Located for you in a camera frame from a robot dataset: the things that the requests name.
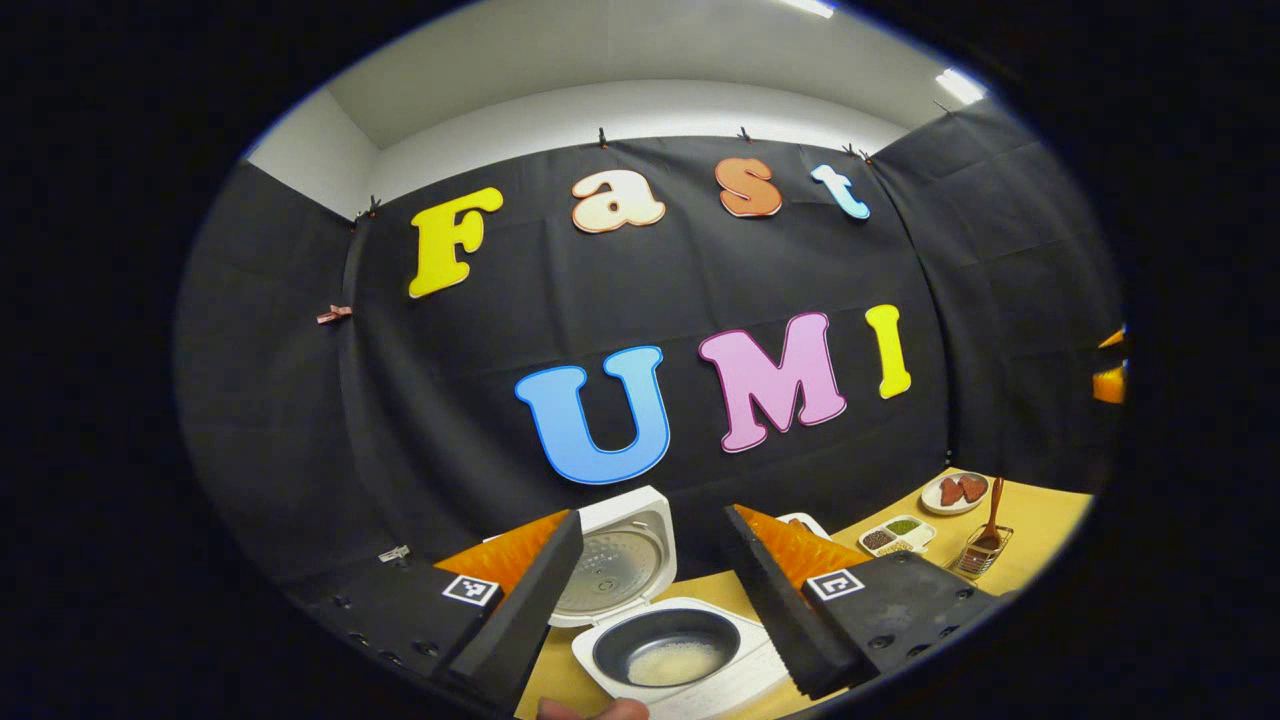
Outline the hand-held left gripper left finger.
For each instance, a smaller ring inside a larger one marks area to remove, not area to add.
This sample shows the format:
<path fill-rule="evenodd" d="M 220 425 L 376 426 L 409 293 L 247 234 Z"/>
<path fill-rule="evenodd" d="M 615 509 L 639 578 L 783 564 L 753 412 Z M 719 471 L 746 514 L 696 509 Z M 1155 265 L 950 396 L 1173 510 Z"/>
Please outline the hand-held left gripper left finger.
<path fill-rule="evenodd" d="M 451 559 L 384 556 L 302 585 L 300 606 L 448 710 L 509 716 L 582 552 L 563 510 Z"/>

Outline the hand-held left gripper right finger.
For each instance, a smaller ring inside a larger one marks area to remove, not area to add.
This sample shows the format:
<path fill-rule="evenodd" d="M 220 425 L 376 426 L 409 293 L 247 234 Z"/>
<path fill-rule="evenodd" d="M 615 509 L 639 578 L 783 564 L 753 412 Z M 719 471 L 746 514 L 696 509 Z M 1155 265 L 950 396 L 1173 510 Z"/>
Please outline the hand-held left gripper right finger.
<path fill-rule="evenodd" d="M 724 515 L 730 566 L 812 700 L 938 653 L 1006 605 L 909 550 L 870 559 L 737 503 Z"/>

